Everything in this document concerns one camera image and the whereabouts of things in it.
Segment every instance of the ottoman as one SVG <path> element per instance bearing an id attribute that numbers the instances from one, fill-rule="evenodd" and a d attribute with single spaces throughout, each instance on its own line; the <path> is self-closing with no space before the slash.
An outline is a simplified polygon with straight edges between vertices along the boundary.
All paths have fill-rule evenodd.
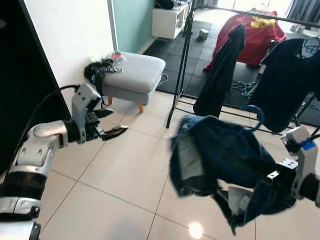
<path id="1" fill-rule="evenodd" d="M 155 92 L 166 62 L 160 58 L 123 52 L 126 60 L 116 65 L 122 72 L 108 73 L 102 86 L 102 93 L 111 105 L 113 97 L 137 103 L 140 113 L 144 111 Z"/>

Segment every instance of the white wall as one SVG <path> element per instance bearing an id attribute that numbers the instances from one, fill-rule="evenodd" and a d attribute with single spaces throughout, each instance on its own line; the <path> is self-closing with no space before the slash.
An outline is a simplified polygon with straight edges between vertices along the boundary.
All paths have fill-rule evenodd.
<path id="1" fill-rule="evenodd" d="M 84 82 L 92 56 L 113 51 L 107 0 L 24 0 L 60 87 Z M 62 92 L 71 110 L 71 90 Z"/>

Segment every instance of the teal wall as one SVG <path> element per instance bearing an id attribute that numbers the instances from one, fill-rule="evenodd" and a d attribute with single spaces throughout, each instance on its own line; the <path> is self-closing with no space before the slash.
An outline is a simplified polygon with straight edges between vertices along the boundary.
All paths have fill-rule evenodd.
<path id="1" fill-rule="evenodd" d="M 118 48 L 137 53 L 152 38 L 155 0 L 113 0 Z"/>

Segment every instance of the wooden leg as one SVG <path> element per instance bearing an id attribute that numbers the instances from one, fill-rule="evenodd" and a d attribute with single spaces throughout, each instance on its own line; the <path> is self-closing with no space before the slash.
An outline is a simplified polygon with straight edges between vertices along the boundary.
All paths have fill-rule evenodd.
<path id="1" fill-rule="evenodd" d="M 144 112 L 144 106 L 142 104 L 138 104 L 139 107 L 139 112 L 143 113 Z"/>
<path id="2" fill-rule="evenodd" d="M 112 104 L 112 96 L 108 96 L 108 104 L 109 104 L 109 105 Z"/>

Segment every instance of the black metal rack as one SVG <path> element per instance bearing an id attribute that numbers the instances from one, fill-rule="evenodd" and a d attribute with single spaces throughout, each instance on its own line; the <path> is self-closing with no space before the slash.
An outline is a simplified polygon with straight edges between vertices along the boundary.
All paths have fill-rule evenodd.
<path id="1" fill-rule="evenodd" d="M 189 46 L 190 46 L 190 38 L 192 36 L 192 24 L 193 24 L 193 21 L 194 21 L 195 10 L 203 9 L 203 8 L 213 9 L 213 10 L 222 10 L 222 11 L 233 12 L 233 13 L 236 13 L 236 14 L 244 14 L 244 15 L 248 15 L 248 16 L 257 16 L 257 17 L 264 18 L 264 19 L 275 19 L 275 20 L 280 20 L 280 21 L 284 21 L 284 22 L 300 24 L 300 25 L 304 25 L 306 27 L 320 28 L 320 25 L 315 24 L 315 23 L 311 23 L 311 22 L 305 22 L 305 21 L 294 20 L 294 19 L 287 19 L 287 18 L 283 18 L 283 17 L 278 17 L 278 16 L 274 16 L 274 15 L 268 15 L 268 14 L 264 14 L 264 13 L 253 12 L 253 11 L 241 11 L 241 10 L 236 10 L 236 9 L 222 8 L 222 7 L 210 6 L 210 5 L 195 6 L 195 2 L 196 1 L 193 0 L 192 3 L 191 3 L 191 9 L 190 9 L 189 14 L 188 14 L 188 16 L 186 18 L 185 26 L 184 26 L 184 30 L 183 30 L 183 35 L 185 37 L 185 40 L 184 40 L 184 45 L 183 45 L 183 50 L 182 50 L 179 73 L 178 73 L 176 86 L 175 86 L 175 92 L 174 92 L 172 107 L 171 107 L 171 110 L 169 112 L 168 119 L 167 119 L 167 122 L 166 122 L 166 128 L 167 129 L 170 127 L 171 118 L 172 118 L 172 116 L 174 114 L 175 109 L 183 111 L 183 112 L 186 112 L 186 113 L 189 113 L 189 114 L 194 114 L 192 112 L 189 112 L 189 111 L 183 110 L 181 108 L 178 108 L 177 104 L 178 103 L 185 103 L 185 104 L 188 104 L 188 105 L 193 105 L 193 103 L 186 102 L 186 101 L 181 101 L 180 98 L 181 97 L 187 97 L 187 98 L 190 97 L 190 96 L 188 96 L 186 94 L 183 94 L 183 91 L 184 91 L 183 85 L 184 85 L 184 80 L 185 80 L 185 71 L 186 71 L 186 66 L 187 66 L 188 52 L 189 52 Z M 293 122 L 297 126 L 300 125 L 299 117 L 304 112 L 304 110 L 307 109 L 307 107 L 310 105 L 310 103 L 312 102 L 312 100 L 314 98 L 315 98 L 315 95 L 306 103 L 306 105 L 302 108 L 302 110 L 298 114 L 296 114 L 294 116 Z M 223 110 L 221 112 L 227 113 L 227 114 L 231 114 L 231 115 L 234 115 L 234 116 L 239 116 L 239 117 L 242 117 L 242 118 L 257 120 L 256 118 L 244 116 L 244 115 L 241 115 L 241 114 L 236 114 L 236 113 L 233 113 L 233 112 L 228 112 L 228 111 L 223 111 Z M 264 129 L 258 129 L 258 130 L 262 131 L 262 132 L 267 132 L 267 133 L 271 133 L 271 134 L 280 135 L 278 133 L 271 132 L 271 131 L 264 130 Z M 320 130 L 320 126 L 317 127 L 317 129 L 312 133 L 312 135 L 315 135 L 319 130 Z"/>

